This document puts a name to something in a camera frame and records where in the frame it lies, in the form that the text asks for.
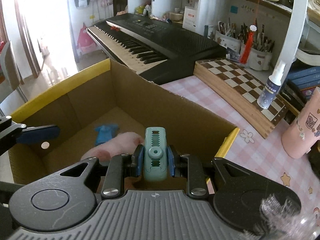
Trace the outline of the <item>pink plush toy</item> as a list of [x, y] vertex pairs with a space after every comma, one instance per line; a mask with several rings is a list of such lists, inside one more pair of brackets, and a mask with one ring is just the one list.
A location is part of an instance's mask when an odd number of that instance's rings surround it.
[[116, 155], [134, 154], [136, 147], [140, 144], [144, 144], [144, 139], [137, 133], [120, 133], [113, 139], [87, 151], [80, 160], [96, 157], [99, 161], [110, 161]]

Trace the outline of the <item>blue cloth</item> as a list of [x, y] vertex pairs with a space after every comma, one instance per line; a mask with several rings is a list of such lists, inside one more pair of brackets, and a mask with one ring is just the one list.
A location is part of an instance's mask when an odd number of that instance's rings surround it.
[[97, 132], [97, 137], [95, 140], [95, 146], [104, 144], [114, 137], [118, 133], [119, 126], [117, 124], [107, 124], [96, 127], [94, 130]]

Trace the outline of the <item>silver coin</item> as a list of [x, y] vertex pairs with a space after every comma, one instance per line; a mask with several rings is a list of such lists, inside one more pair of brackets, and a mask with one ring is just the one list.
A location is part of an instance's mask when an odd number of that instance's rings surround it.
[[43, 142], [43, 143], [41, 144], [41, 148], [44, 149], [44, 150], [47, 149], [49, 146], [50, 146], [50, 143], [47, 142], [47, 141], [45, 141], [45, 142]]

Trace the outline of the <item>yellow cardboard box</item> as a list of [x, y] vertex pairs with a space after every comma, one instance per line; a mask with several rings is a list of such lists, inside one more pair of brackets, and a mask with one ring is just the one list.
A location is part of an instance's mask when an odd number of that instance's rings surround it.
[[44, 150], [17, 144], [9, 150], [15, 183], [29, 184], [80, 160], [94, 146], [95, 128], [116, 124], [121, 133], [164, 127], [167, 142], [201, 161], [224, 157], [239, 133], [227, 120], [112, 60], [104, 60], [50, 87], [12, 113], [27, 126], [56, 125]]

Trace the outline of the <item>pink cartoon desk mat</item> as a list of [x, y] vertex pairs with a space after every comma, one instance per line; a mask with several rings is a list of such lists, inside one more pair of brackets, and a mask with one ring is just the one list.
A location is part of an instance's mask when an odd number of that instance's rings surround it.
[[164, 89], [185, 97], [240, 129], [226, 158], [289, 187], [299, 196], [304, 213], [319, 218], [319, 179], [313, 173], [307, 156], [293, 159], [281, 144], [288, 128], [282, 120], [264, 139], [233, 107], [195, 76], [164, 84]]

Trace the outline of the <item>wooden chess board box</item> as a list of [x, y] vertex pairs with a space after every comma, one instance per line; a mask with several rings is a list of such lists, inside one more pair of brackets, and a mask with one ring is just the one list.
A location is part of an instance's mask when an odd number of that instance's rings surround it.
[[267, 109], [261, 108], [257, 99], [264, 85], [227, 59], [196, 61], [194, 75], [229, 103], [264, 139], [287, 113], [284, 101], [278, 96]]

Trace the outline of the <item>pink cylindrical container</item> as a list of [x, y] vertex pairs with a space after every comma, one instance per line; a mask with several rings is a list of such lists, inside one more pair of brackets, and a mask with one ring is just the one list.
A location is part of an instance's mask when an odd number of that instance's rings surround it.
[[301, 158], [319, 140], [319, 108], [319, 87], [316, 87], [310, 100], [281, 136], [282, 146], [291, 158]]

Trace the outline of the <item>black electronic keyboard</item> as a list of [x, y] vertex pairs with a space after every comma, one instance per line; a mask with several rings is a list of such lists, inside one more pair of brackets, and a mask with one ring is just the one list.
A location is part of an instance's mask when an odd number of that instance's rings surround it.
[[110, 59], [158, 85], [192, 76], [196, 61], [226, 55], [200, 34], [129, 13], [98, 22], [87, 33]]

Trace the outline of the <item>white spray bottle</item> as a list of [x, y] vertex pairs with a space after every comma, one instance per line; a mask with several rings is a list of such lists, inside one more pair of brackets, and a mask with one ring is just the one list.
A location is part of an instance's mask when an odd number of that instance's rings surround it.
[[280, 62], [275, 66], [273, 73], [268, 77], [265, 86], [257, 99], [257, 104], [262, 109], [268, 109], [276, 97], [277, 92], [281, 87], [281, 79], [283, 77], [285, 66], [286, 64], [280, 60]]

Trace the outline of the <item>red tassel ornament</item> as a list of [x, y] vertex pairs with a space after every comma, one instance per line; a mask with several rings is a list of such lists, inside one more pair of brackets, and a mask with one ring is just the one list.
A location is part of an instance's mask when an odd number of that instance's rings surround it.
[[257, 26], [254, 24], [250, 25], [248, 39], [245, 44], [245, 49], [244, 49], [243, 54], [240, 57], [240, 63], [243, 65], [245, 65], [248, 61], [249, 54], [251, 52], [251, 48], [252, 48], [252, 44], [253, 44], [253, 40], [254, 40], [254, 35], [255, 35], [256, 31], [257, 31]]

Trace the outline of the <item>white pen holder cup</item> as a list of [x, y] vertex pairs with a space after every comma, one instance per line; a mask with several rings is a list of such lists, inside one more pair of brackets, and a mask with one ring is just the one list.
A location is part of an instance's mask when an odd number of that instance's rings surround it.
[[247, 65], [257, 71], [268, 70], [272, 59], [272, 53], [251, 49]]

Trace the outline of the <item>row of leaning books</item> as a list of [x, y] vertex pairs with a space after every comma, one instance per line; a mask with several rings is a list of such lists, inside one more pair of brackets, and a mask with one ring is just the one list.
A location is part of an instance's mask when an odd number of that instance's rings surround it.
[[319, 87], [319, 66], [294, 69], [288, 73], [279, 94], [301, 111], [316, 87]]

